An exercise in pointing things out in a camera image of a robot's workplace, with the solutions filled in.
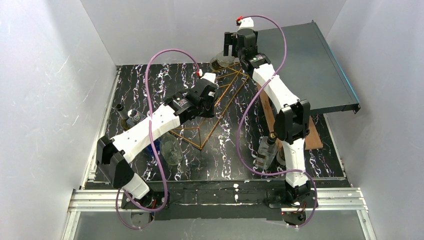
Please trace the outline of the gold wire wine rack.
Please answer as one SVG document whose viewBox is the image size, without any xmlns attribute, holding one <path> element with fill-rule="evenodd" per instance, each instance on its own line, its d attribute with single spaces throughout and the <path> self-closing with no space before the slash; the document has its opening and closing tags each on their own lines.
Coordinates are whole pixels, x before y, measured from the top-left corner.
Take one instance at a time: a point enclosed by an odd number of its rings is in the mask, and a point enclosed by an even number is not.
<svg viewBox="0 0 424 240">
<path fill-rule="evenodd" d="M 249 76 L 244 73 L 238 62 L 215 71 L 215 73 L 218 89 L 214 103 L 214 117 L 197 117 L 169 131 L 173 136 L 180 138 L 198 150 L 202 150 L 208 140 L 216 133 L 217 127 L 224 120 L 231 104 L 249 81 Z"/>
</svg>

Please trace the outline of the clear square bottle black cap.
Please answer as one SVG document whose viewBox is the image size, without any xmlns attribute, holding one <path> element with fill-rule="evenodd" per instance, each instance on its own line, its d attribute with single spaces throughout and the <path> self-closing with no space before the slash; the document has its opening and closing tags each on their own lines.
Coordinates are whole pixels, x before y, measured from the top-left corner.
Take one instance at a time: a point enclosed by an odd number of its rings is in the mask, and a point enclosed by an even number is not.
<svg viewBox="0 0 424 240">
<path fill-rule="evenodd" d="M 270 167 L 278 151 L 277 139 L 277 135 L 272 131 L 260 140 L 256 159 L 253 162 L 257 168 L 267 170 Z"/>
</svg>

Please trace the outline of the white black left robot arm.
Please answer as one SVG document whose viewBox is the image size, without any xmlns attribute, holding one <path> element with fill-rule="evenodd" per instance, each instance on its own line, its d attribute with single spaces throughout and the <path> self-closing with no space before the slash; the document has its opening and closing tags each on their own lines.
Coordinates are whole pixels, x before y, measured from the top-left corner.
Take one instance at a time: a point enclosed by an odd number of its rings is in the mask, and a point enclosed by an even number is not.
<svg viewBox="0 0 424 240">
<path fill-rule="evenodd" d="M 218 85 L 216 74 L 205 73 L 192 88 L 168 97 L 152 113 L 129 130 L 97 141 L 96 165 L 115 189 L 122 188 L 140 200 L 150 191 L 130 167 L 134 158 L 152 141 L 196 117 L 212 118 Z"/>
</svg>

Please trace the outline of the clear bottle with dark label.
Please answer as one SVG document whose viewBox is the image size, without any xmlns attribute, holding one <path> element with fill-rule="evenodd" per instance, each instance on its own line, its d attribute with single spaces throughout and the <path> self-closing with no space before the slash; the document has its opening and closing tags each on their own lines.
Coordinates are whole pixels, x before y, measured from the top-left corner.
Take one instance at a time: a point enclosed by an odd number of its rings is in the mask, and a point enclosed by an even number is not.
<svg viewBox="0 0 424 240">
<path fill-rule="evenodd" d="M 220 71 L 229 67 L 235 61 L 236 58 L 234 56 L 224 55 L 224 52 L 221 51 L 210 60 L 209 67 L 212 71 Z"/>
</svg>

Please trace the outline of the clear pear-shaped glass bottle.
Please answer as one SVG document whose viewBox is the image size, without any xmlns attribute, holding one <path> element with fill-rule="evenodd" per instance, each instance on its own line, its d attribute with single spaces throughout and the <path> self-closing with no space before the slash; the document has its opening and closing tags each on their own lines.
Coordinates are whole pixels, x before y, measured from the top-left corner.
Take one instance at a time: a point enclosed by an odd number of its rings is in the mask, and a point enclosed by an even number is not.
<svg viewBox="0 0 424 240">
<path fill-rule="evenodd" d="M 183 160 L 180 142 L 169 132 L 161 136 L 159 149 L 163 159 L 171 166 L 177 166 Z"/>
</svg>

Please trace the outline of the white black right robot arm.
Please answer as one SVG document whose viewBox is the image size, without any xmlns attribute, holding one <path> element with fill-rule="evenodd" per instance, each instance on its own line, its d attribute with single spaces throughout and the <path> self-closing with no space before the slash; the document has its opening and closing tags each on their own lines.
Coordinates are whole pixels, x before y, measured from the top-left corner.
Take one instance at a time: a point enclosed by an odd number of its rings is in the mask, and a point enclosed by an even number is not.
<svg viewBox="0 0 424 240">
<path fill-rule="evenodd" d="M 282 143 L 285 159 L 285 189 L 293 201 L 308 196 L 311 180 L 304 173 L 304 150 L 309 134 L 311 105 L 300 99 L 283 83 L 271 60 L 258 50 L 259 33 L 252 28 L 241 27 L 237 32 L 225 32 L 223 55 L 239 59 L 242 69 L 260 86 L 274 105 L 276 116 L 273 131 Z"/>
</svg>

